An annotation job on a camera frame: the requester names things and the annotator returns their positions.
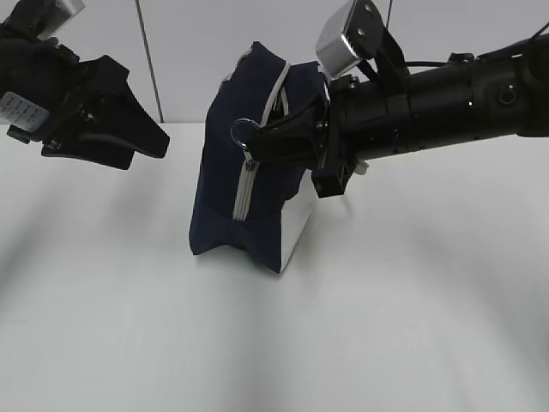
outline fabric bag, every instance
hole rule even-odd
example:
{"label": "fabric bag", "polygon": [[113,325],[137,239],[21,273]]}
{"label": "fabric bag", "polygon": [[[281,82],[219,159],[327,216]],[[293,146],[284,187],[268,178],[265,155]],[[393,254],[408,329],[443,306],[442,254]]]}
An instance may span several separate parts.
{"label": "fabric bag", "polygon": [[316,62],[291,66],[257,42],[241,57],[208,112],[190,224],[195,255],[229,245],[285,269],[317,200],[311,172],[250,162],[232,127],[242,118],[263,127],[319,94],[326,96],[326,81]]}

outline black robotic arm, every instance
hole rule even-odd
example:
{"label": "black robotic arm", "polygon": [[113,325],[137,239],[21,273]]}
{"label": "black robotic arm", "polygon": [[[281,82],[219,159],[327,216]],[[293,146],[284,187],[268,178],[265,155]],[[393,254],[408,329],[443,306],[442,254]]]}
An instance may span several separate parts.
{"label": "black robotic arm", "polygon": [[0,25],[0,118],[42,155],[128,169],[135,152],[165,156],[169,137],[131,93],[129,71],[108,56],[80,62],[51,38],[80,0],[21,0]]}
{"label": "black robotic arm", "polygon": [[[452,54],[442,67],[412,75],[376,6],[352,0],[328,21],[317,54],[334,79],[329,101],[319,96],[259,130],[247,149],[256,161],[309,167],[320,197],[343,194],[360,161],[497,136],[549,136],[549,34],[542,31],[478,57]],[[357,66],[368,82],[341,76]]]}

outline white table surface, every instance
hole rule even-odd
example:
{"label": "white table surface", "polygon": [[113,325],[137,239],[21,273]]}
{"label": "white table surface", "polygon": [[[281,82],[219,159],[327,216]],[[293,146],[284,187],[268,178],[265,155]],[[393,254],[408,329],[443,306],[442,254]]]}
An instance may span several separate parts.
{"label": "white table surface", "polygon": [[547,411],[549,139],[373,161],[278,278],[191,256],[166,130],[127,173],[0,139],[2,412]]}

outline metal ring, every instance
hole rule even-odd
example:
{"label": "metal ring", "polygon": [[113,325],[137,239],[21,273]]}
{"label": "metal ring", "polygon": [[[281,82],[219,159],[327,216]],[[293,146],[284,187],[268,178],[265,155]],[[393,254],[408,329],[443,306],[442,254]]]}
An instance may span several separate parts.
{"label": "metal ring", "polygon": [[240,142],[235,136],[234,136],[234,128],[235,126],[238,126],[240,124],[243,124],[243,123],[247,123],[247,124],[252,124],[256,130],[259,130],[261,129],[261,126],[255,121],[255,120],[251,120],[250,118],[239,118],[237,120],[234,121],[234,123],[232,124],[231,126],[231,139],[233,142],[235,142],[235,144],[237,146],[239,146],[240,148],[244,149],[244,150],[247,150],[248,149],[248,146],[246,146],[245,143],[242,143]]}

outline white label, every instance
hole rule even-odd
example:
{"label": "white label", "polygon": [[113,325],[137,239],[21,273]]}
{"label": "white label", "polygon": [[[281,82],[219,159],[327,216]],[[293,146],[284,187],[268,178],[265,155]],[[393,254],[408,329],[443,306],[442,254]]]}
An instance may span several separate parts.
{"label": "white label", "polygon": [[8,123],[34,133],[50,117],[50,113],[18,94],[8,92],[0,100],[0,118]]}

